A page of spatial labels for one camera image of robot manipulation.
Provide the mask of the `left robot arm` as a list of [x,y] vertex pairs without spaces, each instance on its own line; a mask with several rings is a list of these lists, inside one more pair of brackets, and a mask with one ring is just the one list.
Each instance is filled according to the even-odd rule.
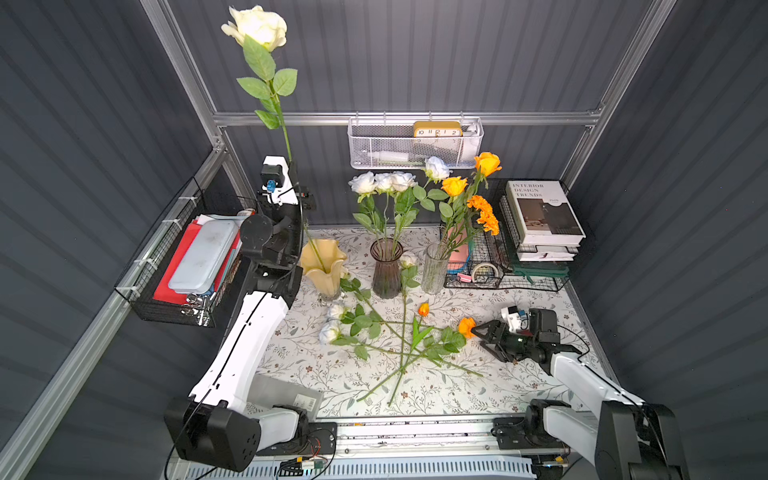
[[257,453],[302,437],[306,412],[273,405],[254,415],[248,395],[266,347],[300,288],[303,270],[303,212],[298,187],[265,188],[266,206],[240,228],[241,254],[248,263],[234,325],[212,364],[185,397],[164,412],[182,460],[241,472]]

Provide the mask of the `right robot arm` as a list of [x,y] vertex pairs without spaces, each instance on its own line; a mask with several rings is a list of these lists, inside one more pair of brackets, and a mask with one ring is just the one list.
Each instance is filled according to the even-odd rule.
[[559,400],[533,400],[517,425],[496,423],[501,447],[512,435],[533,445],[561,442],[592,464],[601,479],[687,479],[689,470],[674,413],[648,403],[583,362],[584,352],[561,339],[557,314],[509,307],[499,320],[471,328],[494,358],[531,360],[581,400],[577,411]]

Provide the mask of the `yellow orange rose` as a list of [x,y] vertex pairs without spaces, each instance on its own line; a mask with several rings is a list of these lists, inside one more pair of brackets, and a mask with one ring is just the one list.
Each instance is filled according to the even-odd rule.
[[488,188],[488,178],[502,169],[500,158],[490,152],[483,152],[476,156],[474,160],[475,173],[468,180],[468,186],[465,190],[466,200],[474,195],[482,196],[480,188]]

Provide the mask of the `large orange marigold stem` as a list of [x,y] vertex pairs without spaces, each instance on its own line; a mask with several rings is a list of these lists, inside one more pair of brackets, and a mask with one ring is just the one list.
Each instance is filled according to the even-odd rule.
[[456,225],[449,227],[443,238],[444,251],[450,256],[461,246],[467,245],[481,232],[496,236],[500,233],[499,220],[492,211],[481,211],[478,216],[466,216]]

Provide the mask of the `orange tulip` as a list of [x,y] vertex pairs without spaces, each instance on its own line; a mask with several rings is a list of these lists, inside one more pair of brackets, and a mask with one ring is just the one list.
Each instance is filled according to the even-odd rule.
[[[412,353],[419,346],[422,340],[427,336],[427,334],[431,331],[431,327],[422,328],[422,323],[426,319],[426,317],[429,315],[429,313],[430,313],[430,307],[427,302],[424,302],[419,305],[417,309],[417,313],[413,319],[412,339],[411,339],[409,353]],[[397,383],[393,389],[393,393],[392,393],[392,397],[390,398],[389,405],[391,405],[392,402],[394,401],[397,390],[406,373],[406,369],[410,364],[411,364],[411,360],[406,360],[404,366],[400,368],[398,377],[397,377]]]

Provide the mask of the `cream white rose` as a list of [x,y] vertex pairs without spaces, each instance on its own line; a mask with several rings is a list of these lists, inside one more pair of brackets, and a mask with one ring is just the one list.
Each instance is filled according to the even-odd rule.
[[379,173],[374,175],[374,187],[376,197],[382,198],[383,204],[373,214],[373,221],[378,235],[381,238],[388,236],[388,210],[391,195],[393,193],[393,177],[391,173]]

